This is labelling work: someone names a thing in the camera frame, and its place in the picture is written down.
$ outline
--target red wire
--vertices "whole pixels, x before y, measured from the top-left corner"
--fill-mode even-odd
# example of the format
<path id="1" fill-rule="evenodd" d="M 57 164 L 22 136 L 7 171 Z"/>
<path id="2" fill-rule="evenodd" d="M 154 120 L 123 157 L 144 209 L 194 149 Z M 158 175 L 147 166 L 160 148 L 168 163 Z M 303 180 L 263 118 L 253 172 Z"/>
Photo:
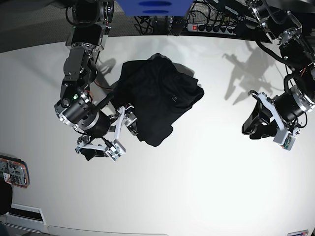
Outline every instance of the red wire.
<path id="1" fill-rule="evenodd" d="M 306 71 L 306 67 L 304 68 L 302 74 L 301 74 L 301 77 L 304 75 L 304 72 Z"/>
<path id="2" fill-rule="evenodd" d="M 101 86 L 96 80 L 94 80 L 94 82 L 97 84 L 97 86 L 99 86 L 102 89 L 113 91 L 111 88 L 105 88 L 105 87 Z"/>

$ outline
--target white panel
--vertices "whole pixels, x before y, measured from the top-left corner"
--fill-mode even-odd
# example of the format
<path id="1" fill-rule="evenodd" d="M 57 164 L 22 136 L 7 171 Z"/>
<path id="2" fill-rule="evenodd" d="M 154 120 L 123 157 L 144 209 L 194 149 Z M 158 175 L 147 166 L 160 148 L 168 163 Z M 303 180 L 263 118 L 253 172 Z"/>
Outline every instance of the white panel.
<path id="1" fill-rule="evenodd" d="M 86 231 L 78 229 L 61 228 L 55 226 L 48 227 L 49 234 L 54 236 L 168 236 L 168 235 L 139 235 L 139 234 L 120 234 L 97 231 Z"/>
<path id="2" fill-rule="evenodd" d="M 54 112 L 69 50 L 64 43 L 0 54 L 3 153 L 28 165 L 31 184 L 13 202 L 40 206 L 47 225 L 169 236 L 285 236 L 315 226 L 314 113 L 292 151 L 241 127 L 255 89 L 283 92 L 284 65 L 255 43 L 207 37 L 109 38 L 100 70 L 109 84 L 124 62 L 161 53 L 194 71 L 205 96 L 157 147 L 126 128 L 126 155 L 86 161 L 79 137 Z M 107 70 L 107 65 L 114 65 Z M 94 99 L 103 98 L 91 86 Z M 112 107 L 104 109 L 112 114 Z"/>

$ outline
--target black garment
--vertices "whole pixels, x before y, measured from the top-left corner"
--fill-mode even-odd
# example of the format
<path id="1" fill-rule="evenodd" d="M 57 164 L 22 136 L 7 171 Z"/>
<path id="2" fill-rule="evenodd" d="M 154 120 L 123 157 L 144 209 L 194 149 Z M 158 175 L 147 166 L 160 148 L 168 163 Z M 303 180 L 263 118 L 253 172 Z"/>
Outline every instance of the black garment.
<path id="1" fill-rule="evenodd" d="M 173 131 L 171 124 L 204 95 L 198 80 L 179 73 L 165 58 L 129 61 L 114 90 L 113 106 L 134 106 L 138 139 L 154 147 Z"/>
<path id="2" fill-rule="evenodd" d="M 0 177 L 0 215 L 10 211 L 12 205 L 12 188 Z"/>

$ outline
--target circuit board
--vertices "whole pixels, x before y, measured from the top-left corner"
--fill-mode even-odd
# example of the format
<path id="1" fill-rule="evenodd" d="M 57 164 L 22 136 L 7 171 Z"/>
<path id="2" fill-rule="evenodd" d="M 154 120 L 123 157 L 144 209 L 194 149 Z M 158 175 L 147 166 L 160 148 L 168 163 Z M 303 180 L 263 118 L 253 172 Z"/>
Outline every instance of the circuit board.
<path id="1" fill-rule="evenodd" d="M 0 176 L 5 182 L 21 188 L 30 184 L 26 163 L 20 159 L 0 155 Z"/>

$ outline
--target electrical outlet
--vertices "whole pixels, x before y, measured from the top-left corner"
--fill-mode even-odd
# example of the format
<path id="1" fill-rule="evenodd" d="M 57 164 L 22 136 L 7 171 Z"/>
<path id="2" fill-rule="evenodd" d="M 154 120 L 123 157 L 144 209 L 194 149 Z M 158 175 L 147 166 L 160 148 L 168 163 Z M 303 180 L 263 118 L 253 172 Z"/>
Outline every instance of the electrical outlet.
<path id="1" fill-rule="evenodd" d="M 204 24 L 188 24 L 187 30 L 189 32 L 202 32 L 202 33 L 217 33 L 217 34 L 226 34 L 226 35 L 235 35 L 235 27 L 233 26 L 221 26 L 216 24 L 214 26 L 204 25 Z"/>

